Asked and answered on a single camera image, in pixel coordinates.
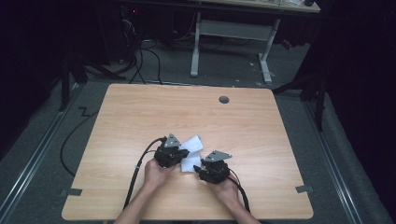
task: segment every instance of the hand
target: hand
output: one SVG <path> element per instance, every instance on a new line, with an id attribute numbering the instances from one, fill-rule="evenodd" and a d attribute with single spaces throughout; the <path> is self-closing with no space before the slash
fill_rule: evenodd
<path id="1" fill-rule="evenodd" d="M 233 175 L 230 175 L 230 178 L 237 181 Z M 207 185 L 213 190 L 221 203 L 225 205 L 229 203 L 239 203 L 238 187 L 233 181 L 226 179 L 219 184 L 207 183 Z"/>
<path id="2" fill-rule="evenodd" d="M 166 178 L 173 170 L 175 170 L 175 166 L 162 168 L 155 159 L 148 161 L 145 166 L 145 183 L 143 187 L 140 188 L 128 206 L 120 213 L 115 224 L 139 223 L 142 213 L 153 196 L 153 192 L 165 183 Z"/>
<path id="3" fill-rule="evenodd" d="M 145 166 L 144 185 L 155 189 L 159 188 L 173 170 L 175 170 L 175 166 L 162 168 L 155 159 L 151 159 Z"/>
<path id="4" fill-rule="evenodd" d="M 236 182 L 235 176 L 230 175 L 230 178 Z M 233 181 L 226 179 L 217 185 L 210 183 L 207 185 L 215 192 L 216 197 L 227 207 L 238 223 L 260 224 L 260 221 L 251 215 L 239 201 L 238 187 Z"/>

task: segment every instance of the table leg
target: table leg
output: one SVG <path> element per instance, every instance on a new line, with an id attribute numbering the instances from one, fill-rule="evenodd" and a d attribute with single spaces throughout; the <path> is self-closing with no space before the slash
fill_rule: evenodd
<path id="1" fill-rule="evenodd" d="M 270 52 L 271 46 L 274 42 L 274 38 L 276 35 L 277 27 L 279 26 L 280 19 L 275 20 L 274 25 L 271 29 L 270 36 L 267 41 L 267 46 L 265 48 L 264 53 L 259 54 L 259 60 L 260 60 L 260 66 L 262 67 L 262 75 L 264 76 L 264 82 L 266 84 L 272 84 L 272 79 L 271 79 L 271 74 L 268 69 L 268 64 L 267 64 L 267 57 Z"/>
<path id="2" fill-rule="evenodd" d="M 64 60 L 62 61 L 61 81 L 62 81 L 62 105 L 59 110 L 64 111 L 70 100 L 69 68 L 67 66 L 67 56 L 64 56 Z"/>
<path id="3" fill-rule="evenodd" d="M 191 63 L 191 76 L 198 77 L 198 65 L 199 65 L 199 36 L 201 31 L 201 12 L 197 12 L 197 22 L 195 25 L 195 44 L 194 52 L 192 53 Z"/>

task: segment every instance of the metal frame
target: metal frame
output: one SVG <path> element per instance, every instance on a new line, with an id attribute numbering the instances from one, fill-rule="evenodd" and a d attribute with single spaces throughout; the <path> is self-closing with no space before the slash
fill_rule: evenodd
<path id="1" fill-rule="evenodd" d="M 302 103 L 306 113 L 310 118 L 312 127 L 315 130 L 315 133 L 317 134 L 318 140 L 321 144 L 321 149 L 325 164 L 329 170 L 330 177 L 332 178 L 332 182 L 334 183 L 341 204 L 344 207 L 349 223 L 361 224 L 363 223 L 361 220 L 361 215 L 359 214 L 359 211 L 355 206 L 355 203 L 353 202 L 349 188 L 347 187 L 347 184 L 344 181 L 344 178 L 341 175 L 340 170 L 338 169 L 337 163 L 335 162 L 334 157 L 332 156 L 332 151 L 330 150 L 330 147 L 326 141 L 323 132 L 320 131 L 318 129 L 318 126 L 316 125 L 314 109 L 308 102 L 302 102 Z"/>
<path id="2" fill-rule="evenodd" d="M 81 84 L 74 85 L 72 89 L 73 94 L 69 104 L 64 108 L 63 111 L 58 112 L 54 121 L 51 123 L 40 143 L 38 144 L 37 148 L 35 149 L 35 153 L 26 164 L 25 168 L 18 177 L 18 180 L 15 182 L 14 187 L 9 192 L 6 199 L 3 201 L 0 207 L 0 223 L 7 223 L 8 219 L 11 217 L 13 210 L 15 209 L 23 193 L 29 186 L 30 181 L 35 176 L 35 172 L 37 171 L 41 162 L 44 160 L 47 152 L 50 150 L 50 144 L 52 142 L 53 136 L 59 130 L 59 127 L 62 124 L 64 117 L 70 108 L 70 105 L 81 93 L 83 86 L 84 85 Z"/>

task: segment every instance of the white cloth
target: white cloth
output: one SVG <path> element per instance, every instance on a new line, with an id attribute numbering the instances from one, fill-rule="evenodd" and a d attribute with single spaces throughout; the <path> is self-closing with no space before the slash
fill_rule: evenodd
<path id="1" fill-rule="evenodd" d="M 201 167 L 201 154 L 200 151 L 204 149 L 201 139 L 198 135 L 183 142 L 180 149 L 187 149 L 189 155 L 181 161 L 181 172 L 195 172 L 194 165 Z"/>

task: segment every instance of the gray carpet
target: gray carpet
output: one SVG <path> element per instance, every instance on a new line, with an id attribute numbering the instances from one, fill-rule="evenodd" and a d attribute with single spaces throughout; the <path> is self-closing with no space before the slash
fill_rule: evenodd
<path id="1" fill-rule="evenodd" d="M 208 86 L 235 86 L 248 88 L 273 89 L 291 81 L 309 46 L 286 50 L 274 45 L 268 64 L 273 74 L 272 85 L 265 85 L 258 65 L 256 51 L 260 52 L 262 43 L 257 42 L 244 47 L 223 45 L 216 50 L 202 50 L 200 75 L 191 78 L 191 46 L 175 45 L 172 49 L 158 44 L 155 51 L 161 58 L 161 78 L 163 82 L 188 83 Z M 216 44 L 204 46 L 213 48 Z M 141 74 L 145 80 L 158 80 L 158 62 L 153 54 L 143 51 L 144 63 Z M 117 70 L 114 64 L 111 69 Z M 135 69 L 125 76 L 130 78 Z M 54 135 L 49 151 L 39 166 L 34 178 L 22 195 L 8 223 L 103 223 L 69 222 L 62 219 L 61 213 L 65 197 L 60 196 L 62 189 L 69 189 L 73 177 L 60 163 L 60 150 L 64 139 L 82 122 L 80 107 L 87 107 L 87 114 L 100 108 L 106 87 L 114 82 L 105 77 L 90 76 L 90 81 L 71 105 L 64 117 L 60 130 Z M 312 186 L 308 194 L 314 209 L 314 216 L 308 220 L 266 220 L 268 223 L 349 223 L 346 212 L 338 197 L 336 188 L 325 165 L 315 127 L 310 122 L 303 103 L 295 94 L 281 94 L 276 97 L 282 119 L 290 139 L 297 163 L 306 185 Z M 60 106 L 60 85 L 55 87 L 51 98 L 33 115 L 19 141 L 0 163 L 2 188 L 0 199 L 3 202 L 11 191 L 18 175 L 35 151 L 40 139 L 57 115 Z M 84 147 L 94 124 L 95 117 L 87 120 L 71 136 L 64 147 L 64 161 L 75 172 L 78 168 Z M 363 223 L 392 223 L 384 207 L 377 199 L 370 180 L 363 172 L 359 161 L 348 143 L 342 126 L 334 113 L 332 103 L 326 101 L 324 112 L 324 135 L 332 149 L 337 165 L 346 178 L 351 194 L 360 209 Z"/>

